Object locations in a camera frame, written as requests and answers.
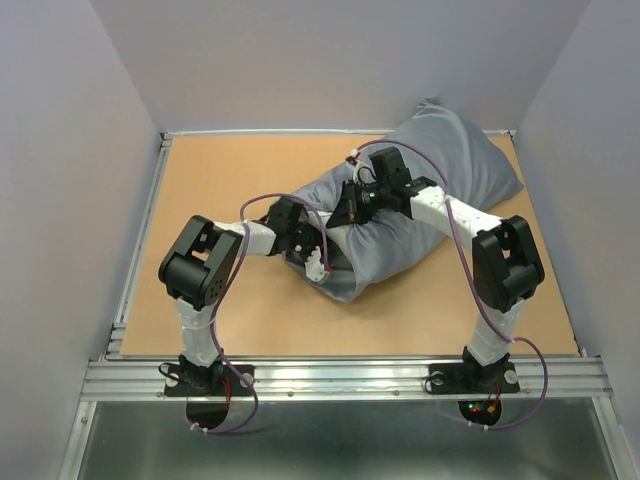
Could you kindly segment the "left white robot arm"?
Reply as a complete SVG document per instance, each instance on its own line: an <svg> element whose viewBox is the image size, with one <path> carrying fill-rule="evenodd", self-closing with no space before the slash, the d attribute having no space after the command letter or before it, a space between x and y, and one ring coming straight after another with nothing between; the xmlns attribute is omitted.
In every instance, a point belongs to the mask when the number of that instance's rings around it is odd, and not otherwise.
<svg viewBox="0 0 640 480"><path fill-rule="evenodd" d="M212 396L231 386L234 371L217 338L216 317L247 256L290 252L309 281L320 284L330 275L319 210L291 194L265 197L275 203L256 221L246 219L245 207L237 223L191 217L161 262L158 278L176 306L182 332L178 361L159 366L166 396Z"/></svg>

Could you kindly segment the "grey pillowcase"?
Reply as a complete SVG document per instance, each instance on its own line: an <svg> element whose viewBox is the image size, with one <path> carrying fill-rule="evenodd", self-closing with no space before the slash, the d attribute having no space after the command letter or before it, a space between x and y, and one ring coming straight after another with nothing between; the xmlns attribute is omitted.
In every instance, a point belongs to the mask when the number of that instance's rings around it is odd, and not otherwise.
<svg viewBox="0 0 640 480"><path fill-rule="evenodd" d="M326 255L331 270L312 284L341 302L413 267L452 232L471 245L486 211L523 188L481 128L429 100L360 152L368 181L341 164L296 191L308 222L282 253L305 278L306 261Z"/></svg>

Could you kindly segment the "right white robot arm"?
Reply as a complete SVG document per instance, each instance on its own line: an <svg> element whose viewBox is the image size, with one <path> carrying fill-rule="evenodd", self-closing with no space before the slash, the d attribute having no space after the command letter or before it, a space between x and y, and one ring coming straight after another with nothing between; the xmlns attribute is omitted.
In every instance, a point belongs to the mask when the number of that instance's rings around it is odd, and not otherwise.
<svg viewBox="0 0 640 480"><path fill-rule="evenodd" d="M432 394L482 393L509 370L513 328L545 278L528 222L500 218L452 197L447 182L412 177L401 143L384 142L370 154L373 180L346 180L325 227L365 224L380 210L391 210L433 227L454 240L479 311L471 341L458 363L431 368Z"/></svg>

